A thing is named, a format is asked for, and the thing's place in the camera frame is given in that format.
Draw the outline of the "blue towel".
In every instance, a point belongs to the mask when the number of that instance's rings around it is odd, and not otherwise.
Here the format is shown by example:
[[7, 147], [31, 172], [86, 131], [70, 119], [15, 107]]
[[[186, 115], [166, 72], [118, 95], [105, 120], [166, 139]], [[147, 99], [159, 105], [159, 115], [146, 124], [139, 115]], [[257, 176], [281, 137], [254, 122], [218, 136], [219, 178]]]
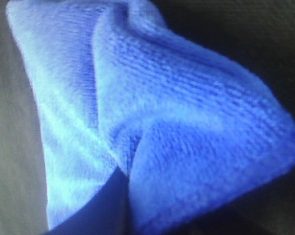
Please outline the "blue towel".
[[295, 121], [148, 0], [12, 0], [50, 235], [163, 235], [286, 174]]

